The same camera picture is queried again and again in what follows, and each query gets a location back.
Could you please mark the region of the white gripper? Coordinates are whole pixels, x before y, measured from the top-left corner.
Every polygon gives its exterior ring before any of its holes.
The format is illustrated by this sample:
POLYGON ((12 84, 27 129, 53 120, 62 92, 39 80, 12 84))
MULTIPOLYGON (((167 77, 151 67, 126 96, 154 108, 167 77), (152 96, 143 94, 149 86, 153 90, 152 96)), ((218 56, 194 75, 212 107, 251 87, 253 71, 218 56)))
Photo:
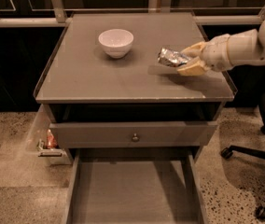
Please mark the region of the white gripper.
POLYGON ((210 69, 217 72, 232 68, 228 55, 230 35, 216 36, 208 42, 198 42, 182 50, 182 53, 192 59, 179 66, 180 76, 201 76, 210 69))

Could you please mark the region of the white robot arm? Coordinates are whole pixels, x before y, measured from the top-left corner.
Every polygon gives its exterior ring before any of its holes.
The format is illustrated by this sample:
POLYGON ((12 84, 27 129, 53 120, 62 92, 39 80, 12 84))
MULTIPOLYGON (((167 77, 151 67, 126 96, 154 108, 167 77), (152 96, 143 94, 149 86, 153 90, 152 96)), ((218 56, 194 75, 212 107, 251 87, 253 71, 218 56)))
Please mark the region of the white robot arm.
POLYGON ((240 65, 265 65, 265 20, 258 30, 219 35, 187 47, 182 53, 191 60, 177 68, 181 76, 200 76, 209 70, 223 72, 240 65))

